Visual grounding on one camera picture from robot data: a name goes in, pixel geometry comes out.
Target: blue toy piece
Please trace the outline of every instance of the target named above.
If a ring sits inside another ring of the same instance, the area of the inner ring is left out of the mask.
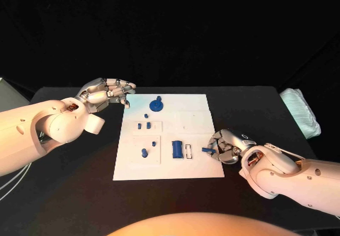
[[[141,150],[141,156],[145,158],[146,157],[146,149]]]
[[[208,152],[208,151],[210,151],[211,153],[216,153],[216,150],[214,150],[214,149],[204,148],[204,147],[201,148],[201,151],[204,151],[204,152]]]
[[[158,112],[162,109],[162,102],[161,102],[161,97],[156,96],[156,99],[151,101],[149,103],[149,109],[152,112]]]
[[[181,141],[171,142],[171,157],[172,158],[182,158]]]

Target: table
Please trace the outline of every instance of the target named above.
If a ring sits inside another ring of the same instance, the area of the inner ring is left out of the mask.
[[[60,100],[77,91],[41,88],[31,103]],[[315,158],[275,88],[167,87],[136,88],[136,92],[205,94],[216,131],[240,130],[257,144],[269,142]],[[239,162],[223,165],[224,178],[112,181],[122,112],[123,106],[110,104],[96,114],[105,119],[99,134],[83,132],[33,162],[0,202],[1,235],[105,235],[142,219],[178,212],[234,214],[289,230],[340,228],[334,216],[288,197],[260,197],[239,176]]]

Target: white towel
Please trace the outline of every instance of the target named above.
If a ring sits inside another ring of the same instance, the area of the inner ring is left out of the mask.
[[[279,93],[279,96],[283,100],[305,138],[309,139],[318,136],[321,134],[321,128],[299,89],[288,88]]]

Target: white board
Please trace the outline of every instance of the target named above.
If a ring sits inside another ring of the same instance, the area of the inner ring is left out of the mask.
[[[148,105],[156,96],[164,108],[152,112]],[[214,133],[205,95],[128,94],[126,100],[129,109],[123,110],[113,180],[224,177],[221,163],[201,152]],[[182,159],[171,156],[175,140],[181,141]],[[191,147],[191,159],[185,158],[185,145]],[[145,158],[142,148],[148,150]]]

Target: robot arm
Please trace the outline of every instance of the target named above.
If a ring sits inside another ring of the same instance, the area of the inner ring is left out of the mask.
[[[43,157],[73,141],[82,131],[97,134],[103,119],[92,113],[109,102],[129,107],[125,92],[135,85],[118,79],[94,79],[74,98],[50,100],[0,113],[0,176]]]
[[[227,129],[214,133],[208,148],[214,142],[224,152],[208,156],[226,164],[241,158],[239,174],[262,197],[282,194],[302,206],[340,215],[340,163],[303,159],[270,144],[256,146],[244,134]],[[301,160],[293,162],[282,152]]]

